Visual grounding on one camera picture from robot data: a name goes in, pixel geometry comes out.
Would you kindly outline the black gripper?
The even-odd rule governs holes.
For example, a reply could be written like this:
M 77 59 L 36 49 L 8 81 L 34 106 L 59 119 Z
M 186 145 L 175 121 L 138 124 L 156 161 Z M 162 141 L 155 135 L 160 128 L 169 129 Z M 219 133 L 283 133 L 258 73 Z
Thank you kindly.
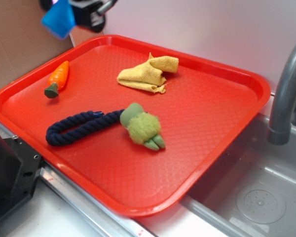
M 47 13 L 56 2 L 57 0 L 42 0 L 40 5 Z M 105 26 L 105 13 L 109 11 L 117 1 L 69 0 L 69 3 L 73 8 L 76 26 L 99 33 Z

